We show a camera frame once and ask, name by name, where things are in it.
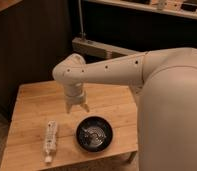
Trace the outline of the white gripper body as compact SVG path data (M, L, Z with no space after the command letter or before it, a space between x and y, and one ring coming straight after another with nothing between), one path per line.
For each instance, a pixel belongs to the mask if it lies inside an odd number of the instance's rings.
M82 83L66 85L64 93L65 101L69 108L73 105L83 105L86 102L86 93Z

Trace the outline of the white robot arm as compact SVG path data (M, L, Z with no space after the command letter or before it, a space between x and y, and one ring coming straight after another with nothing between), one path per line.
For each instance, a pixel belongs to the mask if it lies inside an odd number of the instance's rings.
M139 171L197 171L197 49L171 48L88 64L57 64L66 107L86 104L85 83L126 85L138 98Z

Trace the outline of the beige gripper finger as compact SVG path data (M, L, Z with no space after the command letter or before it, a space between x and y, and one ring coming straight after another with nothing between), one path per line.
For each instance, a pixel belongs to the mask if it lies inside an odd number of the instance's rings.
M66 104L66 112L67 112L67 114L70 113L71 109L72 109L72 105Z
M89 106L86 103L81 104L81 107L86 111L90 112Z

